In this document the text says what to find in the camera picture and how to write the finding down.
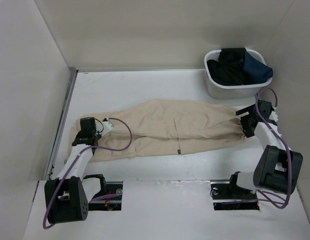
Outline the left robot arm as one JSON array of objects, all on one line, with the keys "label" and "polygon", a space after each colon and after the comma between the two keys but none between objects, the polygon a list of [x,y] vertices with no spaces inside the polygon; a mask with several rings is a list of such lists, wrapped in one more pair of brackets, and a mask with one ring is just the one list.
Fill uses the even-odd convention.
[{"label": "left robot arm", "polygon": [[71,145],[71,154],[64,168],[55,179],[48,180],[44,185],[44,229],[55,224],[86,220],[89,202],[107,195],[107,184],[102,174],[84,175],[88,162],[95,154],[98,139],[95,118],[82,118],[80,131]]}]

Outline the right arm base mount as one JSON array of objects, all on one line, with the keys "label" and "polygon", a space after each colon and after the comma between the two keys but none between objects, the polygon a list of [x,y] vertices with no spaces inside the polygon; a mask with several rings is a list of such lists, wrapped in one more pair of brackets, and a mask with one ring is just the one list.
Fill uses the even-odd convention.
[{"label": "right arm base mount", "polygon": [[210,182],[210,196],[215,211],[259,211],[257,194],[232,186],[228,180]]}]

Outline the beige trousers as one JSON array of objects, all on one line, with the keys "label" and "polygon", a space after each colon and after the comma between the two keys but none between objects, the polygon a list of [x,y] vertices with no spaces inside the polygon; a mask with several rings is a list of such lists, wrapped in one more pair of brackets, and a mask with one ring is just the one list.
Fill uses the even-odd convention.
[{"label": "beige trousers", "polygon": [[153,99],[112,112],[88,113],[110,119],[114,128],[90,162],[136,157],[188,155],[241,145],[246,137],[236,109],[193,100]]}]

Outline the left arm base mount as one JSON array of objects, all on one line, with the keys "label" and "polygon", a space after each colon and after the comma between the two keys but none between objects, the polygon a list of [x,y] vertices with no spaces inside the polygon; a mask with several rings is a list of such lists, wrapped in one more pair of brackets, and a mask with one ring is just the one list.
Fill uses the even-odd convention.
[{"label": "left arm base mount", "polygon": [[93,198],[115,194],[118,196],[90,202],[88,204],[89,211],[120,211],[122,209],[123,186],[122,181],[107,182],[106,188],[96,193]]}]

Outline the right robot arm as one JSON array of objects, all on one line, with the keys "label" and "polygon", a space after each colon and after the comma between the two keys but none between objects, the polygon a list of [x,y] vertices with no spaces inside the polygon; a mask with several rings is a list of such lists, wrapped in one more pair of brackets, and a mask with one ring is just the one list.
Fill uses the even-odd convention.
[{"label": "right robot arm", "polygon": [[257,100],[251,106],[235,112],[240,117],[246,138],[257,137],[263,153],[254,171],[235,172],[229,179],[227,192],[233,198],[244,192],[266,189],[280,194],[292,194],[303,163],[301,153],[291,150],[277,126],[277,114],[271,102]]}]

